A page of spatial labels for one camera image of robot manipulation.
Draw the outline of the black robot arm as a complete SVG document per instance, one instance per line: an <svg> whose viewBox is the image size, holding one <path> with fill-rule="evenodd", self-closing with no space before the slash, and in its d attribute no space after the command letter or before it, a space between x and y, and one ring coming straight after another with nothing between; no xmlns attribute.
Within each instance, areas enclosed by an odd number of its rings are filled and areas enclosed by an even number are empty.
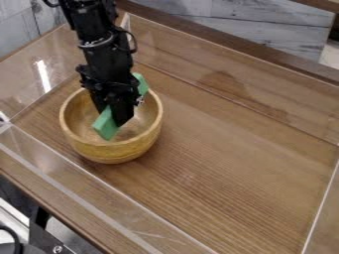
<svg viewBox="0 0 339 254"><path fill-rule="evenodd" d="M137 48L128 43L130 33L116 24L113 0L42 0L50 8L60 7L77 34L85 64L76 67L81 86L89 93L97 112L110 110L117 127L133 117L140 92L132 75L132 55Z"/></svg>

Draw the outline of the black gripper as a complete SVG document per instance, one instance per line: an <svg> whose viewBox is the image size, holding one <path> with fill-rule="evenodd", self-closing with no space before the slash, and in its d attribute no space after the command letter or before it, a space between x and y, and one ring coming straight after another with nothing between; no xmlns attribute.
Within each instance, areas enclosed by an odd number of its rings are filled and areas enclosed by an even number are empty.
<svg viewBox="0 0 339 254"><path fill-rule="evenodd" d="M133 117L133 104L140 97L138 81L130 72L136 49L129 46L129 34L126 31L77 32L77 36L85 59L85 64L77 66L82 88L97 113L108 104L113 122L120 127Z"/></svg>

